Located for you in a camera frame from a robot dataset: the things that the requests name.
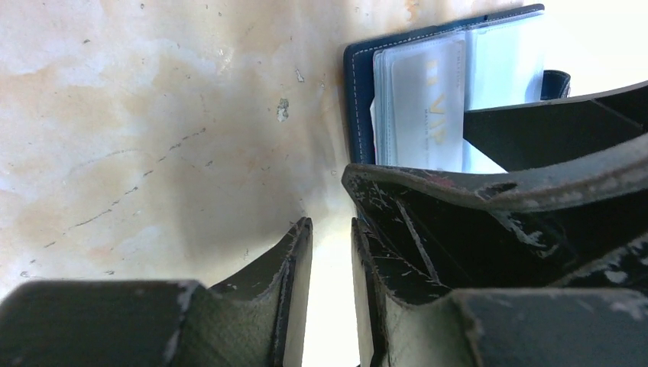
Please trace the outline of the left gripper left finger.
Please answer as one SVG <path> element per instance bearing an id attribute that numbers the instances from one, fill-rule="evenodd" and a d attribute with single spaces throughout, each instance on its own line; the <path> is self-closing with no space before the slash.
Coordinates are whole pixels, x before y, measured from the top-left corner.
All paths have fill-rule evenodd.
<path id="1" fill-rule="evenodd" d="M 211 287 L 31 281 L 1 304 L 3 366 L 299 366 L 313 254 L 303 217 Z"/>

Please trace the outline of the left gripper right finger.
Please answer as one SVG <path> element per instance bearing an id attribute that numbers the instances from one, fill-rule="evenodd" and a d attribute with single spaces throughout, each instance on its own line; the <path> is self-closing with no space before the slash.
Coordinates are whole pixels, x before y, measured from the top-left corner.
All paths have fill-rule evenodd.
<path id="1" fill-rule="evenodd" d="M 620 288 L 450 291 L 352 220 L 363 366 L 645 366 L 647 299 Z"/>

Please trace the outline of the navy leather card holder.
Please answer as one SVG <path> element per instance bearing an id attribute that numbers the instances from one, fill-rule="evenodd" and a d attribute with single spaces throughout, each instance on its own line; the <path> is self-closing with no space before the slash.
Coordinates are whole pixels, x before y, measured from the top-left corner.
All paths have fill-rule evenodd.
<path id="1" fill-rule="evenodd" d="M 390 164 L 393 117 L 386 52 L 439 37 L 465 38 L 464 117 L 470 111 L 565 98 L 570 75 L 544 67 L 544 6 L 527 5 L 351 44 L 344 52 L 351 160 Z M 460 173 L 502 167 L 464 137 Z"/>

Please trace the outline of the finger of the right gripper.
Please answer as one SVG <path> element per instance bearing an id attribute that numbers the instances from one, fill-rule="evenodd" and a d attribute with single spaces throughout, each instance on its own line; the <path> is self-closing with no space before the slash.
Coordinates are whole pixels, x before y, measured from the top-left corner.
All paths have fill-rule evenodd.
<path id="1" fill-rule="evenodd" d="M 464 117 L 464 137 L 506 171 L 574 160 L 647 132 L 645 82 L 563 99 L 482 109 Z"/>
<path id="2" fill-rule="evenodd" d="M 378 292 L 425 304 L 459 288 L 647 291 L 647 137 L 507 174 L 350 164 Z"/>

